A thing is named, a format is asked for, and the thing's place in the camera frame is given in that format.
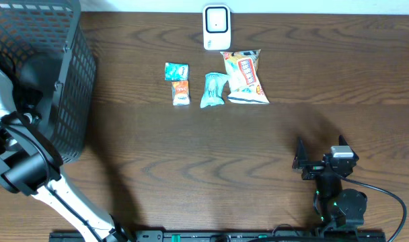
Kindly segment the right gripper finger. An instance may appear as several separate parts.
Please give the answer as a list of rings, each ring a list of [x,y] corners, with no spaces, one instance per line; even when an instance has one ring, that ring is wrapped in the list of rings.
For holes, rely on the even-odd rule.
[[[345,138],[342,135],[340,135],[338,137],[338,142],[339,142],[339,145],[348,145],[347,141],[345,140]]]
[[[306,162],[307,161],[307,151],[303,140],[301,137],[297,139],[297,148],[295,152],[294,162]]]

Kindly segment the yellow snack chip bag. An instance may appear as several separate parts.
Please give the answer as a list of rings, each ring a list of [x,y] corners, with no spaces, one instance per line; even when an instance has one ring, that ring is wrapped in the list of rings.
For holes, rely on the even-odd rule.
[[[221,52],[229,75],[230,94],[227,99],[235,104],[269,104],[257,75],[260,49]]]

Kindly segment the light green pouch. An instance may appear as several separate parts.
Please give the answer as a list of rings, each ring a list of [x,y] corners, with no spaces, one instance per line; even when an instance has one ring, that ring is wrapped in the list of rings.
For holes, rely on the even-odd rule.
[[[225,102],[222,98],[222,93],[226,82],[229,80],[229,75],[222,73],[208,73],[205,75],[205,86],[200,107],[223,105]]]

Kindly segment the orange tissue packet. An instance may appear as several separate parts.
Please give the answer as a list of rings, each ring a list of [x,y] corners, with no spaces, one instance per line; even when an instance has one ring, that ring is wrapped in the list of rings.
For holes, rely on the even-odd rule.
[[[189,82],[172,82],[172,103],[174,106],[187,106],[190,104]]]

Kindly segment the teal tissue packet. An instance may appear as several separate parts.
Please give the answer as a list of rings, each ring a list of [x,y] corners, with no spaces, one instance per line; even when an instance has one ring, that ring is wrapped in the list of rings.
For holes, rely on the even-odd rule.
[[[165,80],[166,81],[187,81],[189,76],[188,64],[166,63]]]

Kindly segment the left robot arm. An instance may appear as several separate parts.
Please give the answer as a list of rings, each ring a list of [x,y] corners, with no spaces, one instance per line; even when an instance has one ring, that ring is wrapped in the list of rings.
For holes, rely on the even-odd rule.
[[[0,68],[0,184],[58,212],[85,241],[134,241],[114,217],[91,202],[64,172],[52,143],[17,110],[16,86]]]

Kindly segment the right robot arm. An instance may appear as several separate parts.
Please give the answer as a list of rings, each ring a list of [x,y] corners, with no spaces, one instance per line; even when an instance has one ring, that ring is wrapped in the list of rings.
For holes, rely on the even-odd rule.
[[[364,224],[367,196],[354,189],[344,189],[342,180],[353,172],[359,160],[343,136],[339,144],[323,154],[320,161],[312,161],[307,156],[303,141],[298,140],[293,169],[302,170],[303,180],[313,180],[316,191],[313,199],[315,212],[322,224],[314,229],[314,234],[324,237],[330,233],[351,233],[357,236],[357,227]]]

